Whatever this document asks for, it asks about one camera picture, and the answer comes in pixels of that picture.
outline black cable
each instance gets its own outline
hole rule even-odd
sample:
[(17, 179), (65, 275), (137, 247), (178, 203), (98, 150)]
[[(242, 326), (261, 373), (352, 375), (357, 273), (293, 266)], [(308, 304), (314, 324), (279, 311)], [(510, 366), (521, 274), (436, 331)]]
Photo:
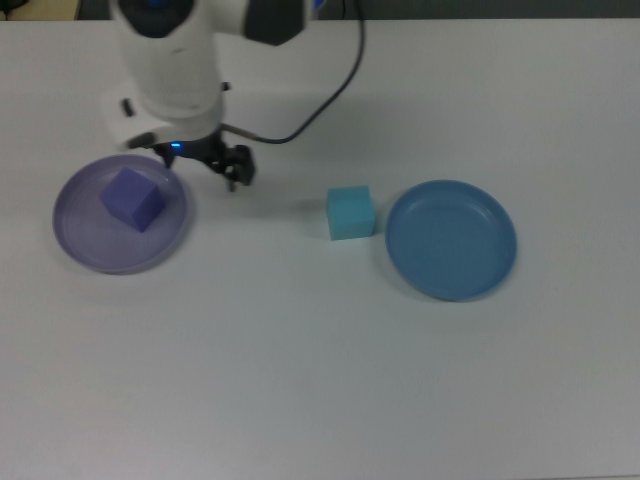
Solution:
[(304, 132), (309, 125), (311, 125), (316, 118), (320, 116), (322, 112), (324, 112), (329, 105), (331, 105), (341, 94), (346, 90), (349, 86), (353, 77), (356, 76), (358, 70), (360, 69), (360, 64), (362, 63), (362, 58), (364, 57), (364, 51), (366, 48), (367, 38), (366, 38), (366, 29), (365, 29), (365, 18), (364, 11), (362, 10), (362, 3), (360, 0), (353, 0), (353, 5), (356, 9), (356, 15), (358, 17), (358, 25), (360, 27), (360, 44), (358, 46), (358, 54), (356, 56), (356, 60), (347, 76), (346, 80), (342, 82), (342, 85), (335, 91), (333, 95), (331, 95), (318, 109), (311, 114), (311, 116), (300, 126), (298, 129), (293, 132), (288, 137), (284, 138), (266, 138), (261, 137), (255, 133), (249, 132), (247, 130), (234, 127), (232, 125), (222, 125), (222, 129), (224, 131), (235, 133), (236, 135), (240, 135), (241, 137), (248, 138), (250, 140), (260, 142), (260, 143), (268, 143), (271, 145), (282, 145), (283, 143), (289, 143), (291, 140), (296, 139), (302, 132)]

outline purple plate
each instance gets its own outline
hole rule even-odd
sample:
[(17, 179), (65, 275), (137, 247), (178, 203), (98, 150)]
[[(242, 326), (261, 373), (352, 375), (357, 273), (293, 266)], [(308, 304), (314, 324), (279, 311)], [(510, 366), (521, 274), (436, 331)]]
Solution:
[[(100, 201), (102, 190), (124, 167), (154, 182), (166, 203), (143, 233), (112, 217)], [(187, 225), (187, 210), (187, 197), (171, 170), (140, 155), (114, 155), (87, 165), (66, 183), (53, 209), (53, 231), (78, 263), (103, 273), (134, 273), (174, 250)]]

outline blue plate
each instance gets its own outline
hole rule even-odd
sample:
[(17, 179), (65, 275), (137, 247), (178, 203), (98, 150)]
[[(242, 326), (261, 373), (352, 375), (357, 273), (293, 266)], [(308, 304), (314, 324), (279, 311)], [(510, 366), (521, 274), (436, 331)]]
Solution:
[(418, 290), (443, 300), (485, 295), (516, 259), (516, 231), (491, 195), (450, 180), (406, 192), (387, 220), (387, 251)]

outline black joint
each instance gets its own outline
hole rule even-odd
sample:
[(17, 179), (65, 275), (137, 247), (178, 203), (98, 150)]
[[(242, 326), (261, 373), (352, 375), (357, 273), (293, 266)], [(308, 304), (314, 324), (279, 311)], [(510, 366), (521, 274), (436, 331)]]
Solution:
[(131, 150), (134, 148), (147, 148), (158, 143), (155, 133), (147, 132), (132, 138), (127, 142), (127, 147)]
[(268, 45), (282, 45), (304, 29), (304, 0), (249, 0), (244, 36)]
[(120, 102), (120, 106), (122, 107), (122, 111), (127, 117), (135, 116), (136, 112), (133, 110), (133, 107), (131, 106), (130, 99), (125, 98), (124, 100), (122, 100), (122, 102)]

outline plate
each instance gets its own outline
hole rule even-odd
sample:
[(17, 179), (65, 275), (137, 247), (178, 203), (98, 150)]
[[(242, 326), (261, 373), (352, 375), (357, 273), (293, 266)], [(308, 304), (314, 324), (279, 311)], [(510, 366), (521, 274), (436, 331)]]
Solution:
[(516, 231), (491, 195), (467, 183), (438, 180), (407, 191), (387, 220), (387, 251), (400, 274), (436, 298), (486, 295), (509, 275)]
[[(154, 182), (166, 204), (143, 233), (112, 217), (100, 201), (100, 193), (124, 167)], [(69, 179), (53, 209), (53, 231), (62, 249), (78, 263), (103, 273), (134, 273), (174, 250), (187, 225), (187, 207), (180, 180), (160, 162), (140, 155), (114, 155)]]

